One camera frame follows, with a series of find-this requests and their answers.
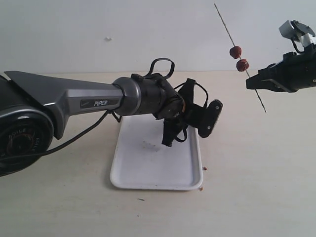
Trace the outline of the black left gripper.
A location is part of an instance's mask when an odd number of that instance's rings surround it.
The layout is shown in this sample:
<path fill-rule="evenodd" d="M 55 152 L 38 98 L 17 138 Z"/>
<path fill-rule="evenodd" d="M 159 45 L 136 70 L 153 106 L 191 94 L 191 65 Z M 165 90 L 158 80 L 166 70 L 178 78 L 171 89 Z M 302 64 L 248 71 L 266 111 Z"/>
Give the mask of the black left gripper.
<path fill-rule="evenodd" d="M 206 95 L 202 106 L 194 103 L 195 86 L 200 87 Z M 185 141 L 188 137 L 187 128 L 198 128 L 202 109 L 209 105 L 208 92 L 196 80 L 188 78 L 177 87 L 179 90 L 167 80 L 160 80 L 160 119 L 163 120 L 161 143 L 167 147 L 172 147 L 174 140 L 181 141 L 178 137 L 180 132 L 183 132 Z"/>

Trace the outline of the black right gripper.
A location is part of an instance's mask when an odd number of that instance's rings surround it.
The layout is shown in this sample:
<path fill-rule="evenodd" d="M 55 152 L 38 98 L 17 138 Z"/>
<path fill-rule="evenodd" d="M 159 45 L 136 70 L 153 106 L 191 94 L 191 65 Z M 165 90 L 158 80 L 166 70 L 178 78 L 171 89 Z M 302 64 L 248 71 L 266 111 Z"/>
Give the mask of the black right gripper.
<path fill-rule="evenodd" d="M 300 89 L 316 85 L 316 46 L 311 44 L 301 53 L 288 52 L 277 64 L 260 69 L 258 74 L 246 81 L 249 90 L 270 90 L 273 92 L 295 93 Z"/>

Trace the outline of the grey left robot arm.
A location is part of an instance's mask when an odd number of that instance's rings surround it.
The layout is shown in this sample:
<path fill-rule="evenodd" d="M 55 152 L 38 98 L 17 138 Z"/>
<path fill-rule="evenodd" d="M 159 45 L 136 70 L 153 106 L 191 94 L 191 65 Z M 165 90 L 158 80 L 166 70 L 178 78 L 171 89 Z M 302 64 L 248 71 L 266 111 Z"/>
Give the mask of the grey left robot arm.
<path fill-rule="evenodd" d="M 71 116 L 102 111 L 117 121 L 151 114 L 163 120 L 162 143 L 171 146 L 191 126 L 201 137 L 213 128 L 211 106 L 194 103 L 196 82 L 177 89 L 168 76 L 149 72 L 100 83 L 7 71 L 0 78 L 0 174 L 6 176 L 53 153 Z"/>

